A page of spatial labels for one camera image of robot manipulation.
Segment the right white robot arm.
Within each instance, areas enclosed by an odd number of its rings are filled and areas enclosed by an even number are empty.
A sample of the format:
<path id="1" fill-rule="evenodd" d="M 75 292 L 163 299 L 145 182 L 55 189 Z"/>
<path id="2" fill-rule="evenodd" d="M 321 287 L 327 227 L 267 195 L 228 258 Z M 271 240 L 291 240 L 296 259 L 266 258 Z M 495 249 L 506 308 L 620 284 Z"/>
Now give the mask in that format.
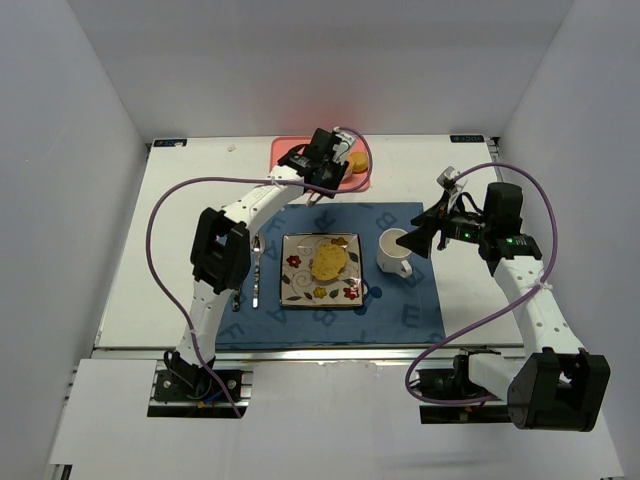
<path id="1" fill-rule="evenodd" d="M 521 188 L 493 182 L 482 209 L 471 212 L 458 185 L 447 181 L 443 189 L 397 243 L 423 258 L 432 248 L 445 249 L 450 240 L 477 245 L 507 298 L 504 310 L 514 315 L 526 359 L 518 363 L 488 347 L 464 348 L 449 371 L 410 367 L 418 376 L 406 380 L 410 394 L 440 406 L 433 423 L 448 422 L 459 412 L 472 421 L 509 421 L 519 429 L 591 431 L 610 366 L 604 356 L 585 349 L 546 284 L 541 251 L 521 231 Z"/>

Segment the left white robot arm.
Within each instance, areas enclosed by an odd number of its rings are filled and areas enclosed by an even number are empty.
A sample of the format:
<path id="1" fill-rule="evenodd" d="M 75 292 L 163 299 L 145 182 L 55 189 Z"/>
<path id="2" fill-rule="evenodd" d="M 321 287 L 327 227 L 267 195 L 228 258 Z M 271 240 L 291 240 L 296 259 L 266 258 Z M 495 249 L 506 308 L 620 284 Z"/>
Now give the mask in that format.
<path id="1" fill-rule="evenodd" d="M 229 297 L 252 265 L 254 236 L 311 188 L 331 197 L 340 186 L 355 143 L 356 137 L 346 130 L 318 129 L 301 151 L 291 149 L 281 157 L 263 184 L 219 210 L 207 208 L 201 213 L 190 254 L 194 277 L 190 323 L 175 352 L 167 357 L 170 367 L 196 370 L 212 363 Z"/>

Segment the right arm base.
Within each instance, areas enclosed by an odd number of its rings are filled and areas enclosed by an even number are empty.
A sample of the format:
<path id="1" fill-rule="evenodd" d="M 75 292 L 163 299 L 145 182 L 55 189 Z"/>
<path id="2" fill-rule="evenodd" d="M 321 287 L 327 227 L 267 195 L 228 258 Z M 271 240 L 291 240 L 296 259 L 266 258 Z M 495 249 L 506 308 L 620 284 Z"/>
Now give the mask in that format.
<path id="1" fill-rule="evenodd" d="M 453 406 L 429 404 L 419 407 L 422 425 L 466 425 L 510 423 L 505 404 L 481 401 L 489 392 L 470 382 L 469 358 L 473 355 L 502 355 L 488 348 L 462 348 L 454 356 L 453 366 L 448 368 L 423 368 L 417 370 L 417 378 L 410 381 L 413 391 L 436 400 L 469 400 L 470 405 Z"/>

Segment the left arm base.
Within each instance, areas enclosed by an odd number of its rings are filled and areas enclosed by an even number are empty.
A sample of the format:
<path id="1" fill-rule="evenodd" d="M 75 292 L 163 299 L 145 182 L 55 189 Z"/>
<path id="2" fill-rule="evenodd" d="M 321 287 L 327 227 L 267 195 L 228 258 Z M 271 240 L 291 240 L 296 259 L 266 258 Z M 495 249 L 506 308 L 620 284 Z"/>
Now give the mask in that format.
<path id="1" fill-rule="evenodd" d="M 252 373 L 215 369 L 217 381 L 199 364 L 165 351 L 157 364 L 147 408 L 150 418 L 239 419 L 249 405 Z"/>

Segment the bread slice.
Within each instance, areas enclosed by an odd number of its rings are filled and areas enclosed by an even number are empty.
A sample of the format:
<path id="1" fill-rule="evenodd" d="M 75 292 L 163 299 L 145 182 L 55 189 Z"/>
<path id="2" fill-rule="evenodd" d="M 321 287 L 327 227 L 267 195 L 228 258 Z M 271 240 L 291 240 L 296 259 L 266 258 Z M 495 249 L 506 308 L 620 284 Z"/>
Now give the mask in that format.
<path id="1" fill-rule="evenodd" d="M 319 247 L 311 266 L 315 280 L 329 282 L 338 278 L 348 260 L 345 246 L 325 243 Z"/>

